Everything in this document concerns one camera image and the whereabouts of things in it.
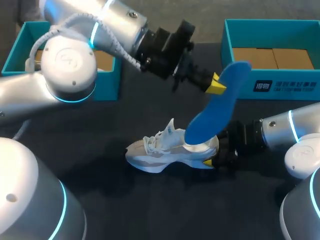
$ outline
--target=logo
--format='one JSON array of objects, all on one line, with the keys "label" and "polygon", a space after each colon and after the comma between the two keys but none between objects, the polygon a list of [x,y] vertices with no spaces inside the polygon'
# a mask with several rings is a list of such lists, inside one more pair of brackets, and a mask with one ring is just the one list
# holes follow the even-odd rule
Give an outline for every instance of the logo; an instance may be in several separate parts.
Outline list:
[{"label": "logo", "polygon": [[269,92],[272,85],[272,80],[257,80],[255,82],[254,92]]},{"label": "logo", "polygon": [[64,48],[55,56],[55,65],[62,72],[75,72],[83,65],[82,56],[74,49]]},{"label": "logo", "polygon": [[60,60],[64,62],[65,65],[71,68],[77,67],[77,60],[73,59],[72,56],[70,56],[69,54],[62,54],[60,56]]}]

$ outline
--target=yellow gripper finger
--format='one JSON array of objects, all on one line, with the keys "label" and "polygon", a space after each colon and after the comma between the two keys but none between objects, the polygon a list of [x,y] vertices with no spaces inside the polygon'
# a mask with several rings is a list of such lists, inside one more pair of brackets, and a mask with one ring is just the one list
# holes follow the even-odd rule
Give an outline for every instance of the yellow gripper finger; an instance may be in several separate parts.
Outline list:
[{"label": "yellow gripper finger", "polygon": [[214,73],[212,77],[211,85],[205,91],[206,94],[222,95],[225,92],[227,87],[219,83],[218,80],[219,80],[219,76],[216,73]]}]

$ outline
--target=insole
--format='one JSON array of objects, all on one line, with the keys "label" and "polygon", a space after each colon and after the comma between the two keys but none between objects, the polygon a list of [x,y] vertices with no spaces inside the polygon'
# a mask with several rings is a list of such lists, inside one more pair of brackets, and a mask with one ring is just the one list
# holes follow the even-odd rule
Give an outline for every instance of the insole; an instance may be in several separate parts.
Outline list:
[{"label": "insole", "polygon": [[223,70],[219,82],[226,86],[226,90],[222,95],[213,94],[205,109],[189,123],[184,135],[186,143],[204,143],[227,126],[240,89],[249,78],[251,68],[249,62],[236,61]]}]

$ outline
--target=cable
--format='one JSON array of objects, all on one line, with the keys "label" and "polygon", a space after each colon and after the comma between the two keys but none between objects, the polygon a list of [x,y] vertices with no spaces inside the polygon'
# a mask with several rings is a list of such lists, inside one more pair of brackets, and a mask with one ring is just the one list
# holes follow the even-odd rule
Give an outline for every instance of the cable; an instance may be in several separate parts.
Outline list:
[{"label": "cable", "polygon": [[[32,46],[32,49],[30,51],[30,61],[29,61],[29,71],[30,73],[33,73],[35,71],[35,56],[37,53],[38,48],[44,44],[47,40],[50,38],[53,38],[57,35],[60,35],[63,32],[67,32],[69,27],[77,23],[77,20],[80,19],[87,19],[92,20],[94,22],[97,22],[102,29],[108,34],[108,36],[111,38],[111,47],[110,50],[119,53],[120,56],[122,56],[125,60],[127,60],[129,63],[131,63],[136,69],[139,71],[141,70],[141,64],[134,59],[132,56],[130,56],[126,50],[121,46],[120,42],[117,40],[114,33],[110,30],[110,28],[104,24],[102,20],[100,20],[98,17],[88,14],[88,13],[75,13],[68,17],[60,26],[52,26],[50,28],[50,31],[44,34],[42,37],[40,37]],[[72,36],[75,36],[77,38],[80,37],[80,33],[73,31]]]},{"label": "cable", "polygon": [[111,38],[112,44],[110,49],[115,53],[119,53],[125,60],[131,63],[139,71],[141,70],[141,64],[126,52],[126,50],[121,46],[120,42],[117,40],[117,37],[110,30],[110,28],[107,25],[105,25],[105,23],[102,20],[100,20],[97,16],[94,16],[89,13],[75,13],[70,17],[68,17],[64,21],[64,23],[61,25],[61,27],[69,28],[72,25],[76,24],[77,20],[79,19],[92,20],[98,23],[103,28],[103,30],[108,34],[108,36]]},{"label": "cable", "polygon": [[31,120],[26,120],[22,123],[22,126],[20,127],[20,129],[18,130],[18,132],[13,136],[13,140],[18,141],[21,136],[25,133],[25,131],[27,130],[27,127],[29,126]]}]

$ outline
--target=blue box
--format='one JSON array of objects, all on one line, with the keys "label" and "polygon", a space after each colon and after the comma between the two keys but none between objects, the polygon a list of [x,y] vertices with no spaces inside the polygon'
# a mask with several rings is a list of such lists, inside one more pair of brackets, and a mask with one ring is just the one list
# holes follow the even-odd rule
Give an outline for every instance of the blue box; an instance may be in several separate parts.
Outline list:
[{"label": "blue box", "polygon": [[[25,74],[25,62],[29,57],[33,44],[50,29],[48,21],[25,22],[14,42],[9,57],[2,69],[3,76]],[[121,60],[113,58],[111,71],[98,71],[96,88],[93,93],[95,101],[115,101],[118,99],[118,92],[121,78]]]},{"label": "blue box", "polygon": [[[314,67],[310,70],[252,69],[240,99],[320,100],[318,20],[226,19],[221,44],[223,68],[235,61],[233,48],[307,50]],[[258,84],[269,88],[254,91]]]}]

